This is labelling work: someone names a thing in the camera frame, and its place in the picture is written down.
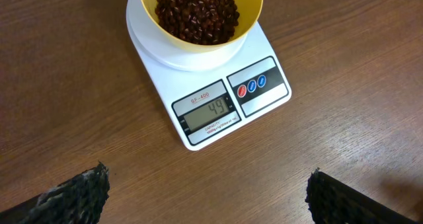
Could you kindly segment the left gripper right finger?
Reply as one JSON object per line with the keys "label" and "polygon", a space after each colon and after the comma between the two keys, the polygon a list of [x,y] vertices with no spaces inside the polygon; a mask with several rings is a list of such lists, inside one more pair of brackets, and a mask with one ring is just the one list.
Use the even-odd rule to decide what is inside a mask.
{"label": "left gripper right finger", "polygon": [[416,222],[316,169],[307,180],[305,202],[316,224]]}

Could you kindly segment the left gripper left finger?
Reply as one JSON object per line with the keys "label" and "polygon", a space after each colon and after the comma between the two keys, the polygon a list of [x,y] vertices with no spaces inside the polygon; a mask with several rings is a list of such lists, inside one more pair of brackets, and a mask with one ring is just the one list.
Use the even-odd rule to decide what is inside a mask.
{"label": "left gripper left finger", "polygon": [[98,223],[109,198],[109,169],[102,163],[1,212],[1,224]]}

